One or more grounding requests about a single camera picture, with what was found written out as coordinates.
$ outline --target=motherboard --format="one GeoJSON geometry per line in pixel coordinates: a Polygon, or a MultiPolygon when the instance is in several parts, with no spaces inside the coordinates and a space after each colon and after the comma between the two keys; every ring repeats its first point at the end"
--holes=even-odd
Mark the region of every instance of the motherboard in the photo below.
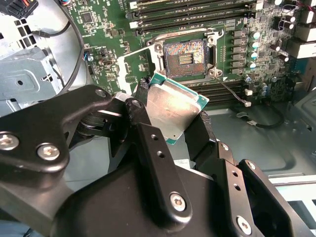
{"type": "Polygon", "coordinates": [[[316,40],[297,35],[311,31],[297,1],[74,0],[67,8],[94,83],[112,94],[127,92],[119,80],[133,92],[158,72],[207,97],[208,106],[236,103],[231,91],[252,103],[287,101],[302,61],[313,56],[303,49],[316,40]]]}

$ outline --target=capacitor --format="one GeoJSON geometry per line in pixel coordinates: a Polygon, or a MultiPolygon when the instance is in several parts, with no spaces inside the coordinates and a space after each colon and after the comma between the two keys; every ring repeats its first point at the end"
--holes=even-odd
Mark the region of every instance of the capacitor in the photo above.
{"type": "Polygon", "coordinates": [[[260,95],[261,95],[261,96],[266,96],[266,95],[267,95],[267,91],[265,91],[265,90],[260,90],[260,95]]]}
{"type": "Polygon", "coordinates": [[[256,41],[251,42],[249,45],[250,45],[250,47],[252,47],[254,49],[257,49],[260,46],[259,42],[256,42],[256,41]]]}
{"type": "Polygon", "coordinates": [[[266,90],[268,89],[268,86],[267,86],[267,84],[262,83],[262,84],[260,85],[260,88],[261,88],[263,91],[266,91],[266,90]]]}
{"type": "Polygon", "coordinates": [[[254,68],[256,68],[256,64],[254,62],[249,62],[248,67],[251,69],[254,69],[254,68]]]}
{"type": "Polygon", "coordinates": [[[251,83],[251,82],[252,82],[252,79],[251,79],[251,77],[250,77],[249,75],[246,75],[245,81],[246,81],[247,83],[251,83]]]}
{"type": "Polygon", "coordinates": [[[280,47],[278,45],[275,45],[275,44],[270,45],[270,48],[273,49],[274,51],[280,50],[280,47]]]}
{"type": "Polygon", "coordinates": [[[286,16],[285,20],[289,21],[289,22],[294,22],[296,20],[296,18],[295,18],[295,16],[286,16]]]}
{"type": "Polygon", "coordinates": [[[281,59],[284,62],[287,62],[289,60],[289,58],[283,54],[280,54],[278,57],[279,57],[279,59],[281,59]]]}
{"type": "Polygon", "coordinates": [[[250,37],[252,37],[255,40],[259,39],[260,38],[260,32],[253,31],[253,32],[251,32],[250,37]]]}
{"type": "Polygon", "coordinates": [[[256,59],[258,57],[258,54],[256,52],[252,51],[249,53],[249,57],[252,59],[256,59]]]}
{"type": "Polygon", "coordinates": [[[290,22],[285,22],[283,27],[292,30],[294,28],[294,24],[290,22]]]}
{"type": "Polygon", "coordinates": [[[273,0],[273,4],[279,6],[282,3],[282,0],[273,0]]]}

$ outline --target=cable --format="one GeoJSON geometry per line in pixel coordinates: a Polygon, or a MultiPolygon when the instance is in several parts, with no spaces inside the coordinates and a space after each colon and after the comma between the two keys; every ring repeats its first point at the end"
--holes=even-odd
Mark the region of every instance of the cable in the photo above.
{"type": "Polygon", "coordinates": [[[65,25],[65,27],[61,31],[53,33],[53,34],[47,33],[45,31],[32,31],[32,34],[43,37],[43,38],[55,37],[55,36],[59,36],[59,35],[65,33],[66,30],[68,30],[68,28],[70,27],[70,25],[71,25],[71,23],[68,21],[67,24],[65,25]]]}
{"type": "Polygon", "coordinates": [[[231,110],[236,113],[236,116],[238,118],[244,120],[245,122],[247,122],[247,124],[251,126],[256,126],[256,127],[264,128],[264,129],[270,129],[270,128],[275,128],[282,125],[284,123],[284,115],[273,105],[267,104],[267,106],[269,106],[269,108],[271,108],[275,112],[275,114],[279,117],[279,120],[276,123],[271,124],[271,125],[257,123],[256,121],[252,120],[246,112],[241,112],[235,107],[232,107],[231,110]]]}
{"type": "Polygon", "coordinates": [[[61,75],[60,75],[60,74],[56,71],[56,69],[54,69],[54,68],[53,68],[53,71],[54,71],[54,73],[57,75],[57,77],[60,79],[62,86],[65,87],[65,83],[64,83],[64,80],[63,80],[63,78],[61,77],[61,75]]]}
{"type": "Polygon", "coordinates": [[[72,86],[72,84],[74,83],[79,69],[80,69],[80,64],[81,64],[81,60],[83,57],[83,52],[84,52],[84,42],[83,42],[83,38],[80,34],[80,31],[77,27],[77,25],[74,23],[74,21],[72,20],[71,16],[69,15],[69,13],[67,12],[67,10],[60,4],[60,2],[58,0],[54,0],[56,2],[56,4],[59,6],[59,8],[62,10],[62,12],[65,14],[65,16],[67,17],[70,25],[73,27],[76,37],[78,39],[79,42],[79,46],[80,46],[80,53],[78,55],[74,70],[72,72],[72,74],[69,77],[69,80],[66,82],[65,86],[61,89],[61,91],[57,94],[57,95],[61,95],[64,94],[65,92],[68,91],[68,89],[72,86]]]}

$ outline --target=screw hole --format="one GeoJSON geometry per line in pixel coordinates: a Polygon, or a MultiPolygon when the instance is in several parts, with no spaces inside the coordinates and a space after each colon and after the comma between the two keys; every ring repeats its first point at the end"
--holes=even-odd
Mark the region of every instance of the screw hole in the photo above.
{"type": "Polygon", "coordinates": [[[240,187],[237,184],[234,184],[235,189],[237,189],[238,191],[240,191],[240,187]]]}
{"type": "Polygon", "coordinates": [[[159,156],[160,158],[164,158],[164,154],[161,151],[157,152],[157,156],[159,156]]]}
{"type": "Polygon", "coordinates": [[[235,171],[232,171],[232,173],[235,177],[238,177],[238,174],[235,171]]]}
{"type": "Polygon", "coordinates": [[[137,106],[138,108],[142,107],[142,105],[137,100],[132,100],[132,104],[137,106]]]}
{"type": "Polygon", "coordinates": [[[156,135],[154,135],[154,134],[152,134],[152,135],[151,135],[151,137],[152,137],[155,141],[157,141],[157,140],[158,140],[157,136],[156,136],[156,135]]]}

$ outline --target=silver screw head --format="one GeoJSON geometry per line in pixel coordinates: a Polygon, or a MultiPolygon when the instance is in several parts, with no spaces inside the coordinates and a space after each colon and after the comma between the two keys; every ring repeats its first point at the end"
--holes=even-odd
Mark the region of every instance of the silver screw head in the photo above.
{"type": "Polygon", "coordinates": [[[106,97],[106,93],[103,91],[103,90],[100,90],[100,89],[96,89],[95,90],[95,93],[98,95],[98,96],[101,96],[101,97],[106,97]]]}
{"type": "Polygon", "coordinates": [[[89,55],[89,56],[87,57],[87,60],[88,60],[89,62],[92,62],[92,61],[94,60],[94,57],[93,57],[92,55],[89,55]]]}
{"type": "Polygon", "coordinates": [[[250,224],[242,216],[237,216],[237,224],[242,232],[244,232],[248,236],[251,235],[250,224]]]}
{"type": "Polygon", "coordinates": [[[184,211],[184,209],[186,209],[186,202],[179,194],[171,194],[170,201],[173,208],[177,211],[184,211]]]}
{"type": "Polygon", "coordinates": [[[54,145],[46,144],[38,148],[38,156],[44,160],[55,160],[59,155],[60,152],[54,145]]]}
{"type": "Polygon", "coordinates": [[[0,135],[0,150],[10,151],[19,145],[19,139],[11,134],[0,135]]]}
{"type": "Polygon", "coordinates": [[[250,165],[252,169],[256,169],[256,166],[252,162],[248,162],[248,164],[250,165]]]}
{"type": "Polygon", "coordinates": [[[222,143],[221,145],[225,149],[225,151],[229,151],[229,148],[228,148],[228,146],[226,144],[222,143]]]}

